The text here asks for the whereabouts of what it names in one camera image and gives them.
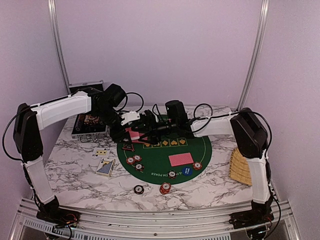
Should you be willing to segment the blue small blind button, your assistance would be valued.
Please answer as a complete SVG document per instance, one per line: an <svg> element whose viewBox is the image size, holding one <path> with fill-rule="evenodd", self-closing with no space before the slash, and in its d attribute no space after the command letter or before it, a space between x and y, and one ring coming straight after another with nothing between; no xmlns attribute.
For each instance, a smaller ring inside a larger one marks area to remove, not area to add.
<svg viewBox="0 0 320 240"><path fill-rule="evenodd" d="M191 176L193 174L193 169L191 167L183 167L181 170L184 176Z"/></svg>

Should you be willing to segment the red playing card deck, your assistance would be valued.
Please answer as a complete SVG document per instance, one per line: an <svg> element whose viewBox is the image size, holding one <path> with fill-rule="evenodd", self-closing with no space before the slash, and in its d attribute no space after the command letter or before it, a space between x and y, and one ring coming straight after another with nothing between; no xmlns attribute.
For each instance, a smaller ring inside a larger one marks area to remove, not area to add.
<svg viewBox="0 0 320 240"><path fill-rule="evenodd" d="M130 136L130 139L134 142L134 141L138 141L139 138L141 137L141 134L137 131L133 131L131 128L126 128L125 129Z"/></svg>

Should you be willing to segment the red five chip stack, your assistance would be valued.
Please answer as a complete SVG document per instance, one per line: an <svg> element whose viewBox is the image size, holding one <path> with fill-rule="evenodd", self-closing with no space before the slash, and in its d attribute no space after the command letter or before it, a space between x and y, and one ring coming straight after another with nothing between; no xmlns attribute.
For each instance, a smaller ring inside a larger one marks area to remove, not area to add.
<svg viewBox="0 0 320 240"><path fill-rule="evenodd" d="M171 184L168 182L162 183L159 189L160 193L163 195L168 194L170 190L171 190Z"/></svg>

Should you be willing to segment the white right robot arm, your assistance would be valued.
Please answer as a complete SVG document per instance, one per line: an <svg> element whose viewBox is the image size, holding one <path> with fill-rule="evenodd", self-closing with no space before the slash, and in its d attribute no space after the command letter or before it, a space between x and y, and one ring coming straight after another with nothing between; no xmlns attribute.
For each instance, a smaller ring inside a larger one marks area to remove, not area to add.
<svg viewBox="0 0 320 240"><path fill-rule="evenodd" d="M270 169L267 163L272 138L269 128L260 122L262 116L250 108L223 115L188 118L183 103L171 100L165 104L168 121L151 111L141 113L133 125L134 132L141 133L143 143L157 144L161 136L176 133L183 137L234 135L237 148L246 158L252 184L251 209L230 215L229 223L235 229L267 223L273 220L271 204Z"/></svg>

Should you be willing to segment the triangular all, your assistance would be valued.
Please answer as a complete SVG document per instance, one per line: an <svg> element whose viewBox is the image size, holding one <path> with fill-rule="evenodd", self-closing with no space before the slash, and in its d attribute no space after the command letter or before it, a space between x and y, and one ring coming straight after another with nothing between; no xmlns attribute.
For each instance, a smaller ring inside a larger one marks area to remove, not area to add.
<svg viewBox="0 0 320 240"><path fill-rule="evenodd" d="M122 147L122 150L134 152L135 148L134 148L133 144L124 144L123 147Z"/></svg>

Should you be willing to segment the red chips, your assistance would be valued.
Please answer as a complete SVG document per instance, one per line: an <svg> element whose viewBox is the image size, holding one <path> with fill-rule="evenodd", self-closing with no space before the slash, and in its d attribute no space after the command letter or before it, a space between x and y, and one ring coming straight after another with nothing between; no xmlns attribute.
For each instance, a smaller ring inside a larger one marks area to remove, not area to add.
<svg viewBox="0 0 320 240"><path fill-rule="evenodd" d="M133 165L135 163L140 162L141 160L142 160L142 157L140 155L133 155L126 158L126 163L128 165Z"/></svg>
<svg viewBox="0 0 320 240"><path fill-rule="evenodd" d="M198 171L198 170L201 170L203 165L201 162L194 162L193 165L192 165L193 169Z"/></svg>

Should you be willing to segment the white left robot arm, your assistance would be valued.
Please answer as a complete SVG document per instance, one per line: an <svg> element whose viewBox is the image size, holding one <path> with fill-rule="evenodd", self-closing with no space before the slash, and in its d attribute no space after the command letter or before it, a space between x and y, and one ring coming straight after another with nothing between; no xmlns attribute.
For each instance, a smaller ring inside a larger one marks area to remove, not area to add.
<svg viewBox="0 0 320 240"><path fill-rule="evenodd" d="M58 198L50 187L43 163L43 143L40 131L69 117L90 113L98 116L109 127L109 135L115 143L129 139L122 124L123 119L115 108L125 99L126 92L112 83L100 91L87 87L44 103L27 105L22 103L17 109L13 129L13 140L22 158L23 170L28 183L39 202L37 218L53 223L75 223L79 212L60 208Z"/></svg>

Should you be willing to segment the dealt card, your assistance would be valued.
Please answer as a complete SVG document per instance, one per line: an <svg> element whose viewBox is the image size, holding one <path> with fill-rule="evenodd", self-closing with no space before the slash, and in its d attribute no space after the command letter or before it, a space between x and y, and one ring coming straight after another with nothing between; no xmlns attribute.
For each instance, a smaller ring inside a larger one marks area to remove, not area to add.
<svg viewBox="0 0 320 240"><path fill-rule="evenodd" d="M183 166L183 165L194 163L193 157L190 152L169 155L168 158L169 158L170 165L172 167Z"/></svg>

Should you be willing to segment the black hundred chip stack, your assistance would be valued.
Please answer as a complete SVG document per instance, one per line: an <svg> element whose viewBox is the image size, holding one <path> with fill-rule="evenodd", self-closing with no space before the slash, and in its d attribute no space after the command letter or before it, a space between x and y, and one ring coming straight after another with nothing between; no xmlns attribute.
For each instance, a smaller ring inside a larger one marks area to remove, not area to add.
<svg viewBox="0 0 320 240"><path fill-rule="evenodd" d="M144 187L142 185L136 185L134 188L133 188L133 191L135 194L137 195L141 195L144 193Z"/></svg>

